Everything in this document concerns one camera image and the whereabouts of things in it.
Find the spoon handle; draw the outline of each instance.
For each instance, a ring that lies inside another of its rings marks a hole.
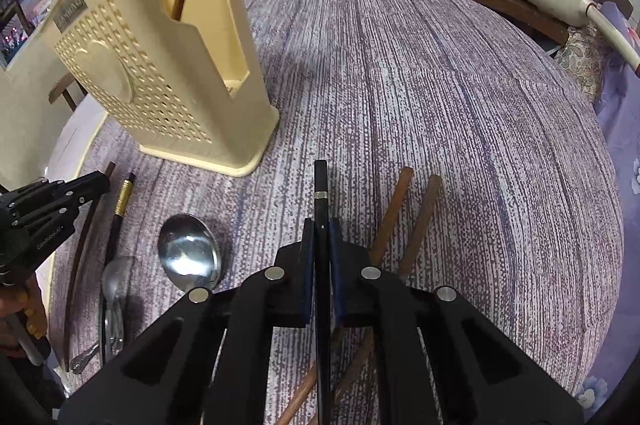
[[[76,358],[73,358],[69,362],[69,368],[74,375],[80,375],[84,371],[87,364],[91,361],[95,354],[98,352],[100,344],[95,341],[89,349],[80,353]]]

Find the round table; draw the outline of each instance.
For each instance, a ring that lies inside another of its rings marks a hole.
[[[313,161],[330,167],[346,239],[370,245],[403,165],[415,169],[384,266],[395,268],[429,174],[443,189],[409,283],[458,288],[572,391],[607,332],[622,264],[614,171],[593,109],[536,44],[470,0],[246,0],[271,102],[280,111],[260,166],[236,179],[146,156],[114,119],[82,173],[137,174],[119,255],[134,255],[127,339],[179,297],[156,257],[162,222],[203,219],[222,245],[219,290],[272,264],[312,214]],[[97,337],[97,302],[113,195],[94,219],[74,296],[71,357]],[[80,228],[84,213],[76,221]],[[62,343],[70,257],[56,253],[50,340]],[[357,333],[345,341],[340,369]],[[265,423],[273,423],[314,356],[312,330],[276,329]],[[98,369],[92,361],[73,388]],[[341,421],[375,420],[367,366]],[[296,423],[315,410],[310,397]]]

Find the gold band on chopstick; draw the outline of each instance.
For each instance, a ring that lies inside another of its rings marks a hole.
[[[129,180],[124,180],[120,192],[118,193],[118,201],[116,202],[115,214],[124,217],[124,212],[127,210],[127,203],[129,203],[129,196],[133,190],[133,183]]]

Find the tablecloth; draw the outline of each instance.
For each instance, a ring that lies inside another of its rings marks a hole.
[[[536,44],[471,0],[245,0],[280,124],[251,175],[235,179],[142,154],[110,118],[82,172],[116,162],[113,185],[136,186],[119,255],[135,256],[127,340],[182,294],[156,257],[162,222],[204,220],[239,285],[299,239],[312,214],[312,167],[328,160],[330,199],[345,237],[370,245],[403,165],[415,169],[388,247],[398,264],[429,174],[444,179],[409,283],[458,288],[573,391],[607,332],[620,284],[622,218],[593,109]],[[84,251],[73,304],[71,356],[97,337],[97,302],[113,195]],[[84,212],[76,221],[83,222]],[[57,251],[50,340],[59,349],[71,254]],[[276,329],[265,423],[286,406],[314,357],[313,329]],[[336,355],[338,373],[357,333]],[[78,387],[98,369],[92,362]],[[375,420],[373,368],[340,404],[342,423]],[[306,423],[312,395],[296,417]]]

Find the spoon bowl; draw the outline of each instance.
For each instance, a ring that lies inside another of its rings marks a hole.
[[[158,236],[158,258],[180,290],[215,288],[222,277],[222,255],[213,234],[191,214],[169,217]]]

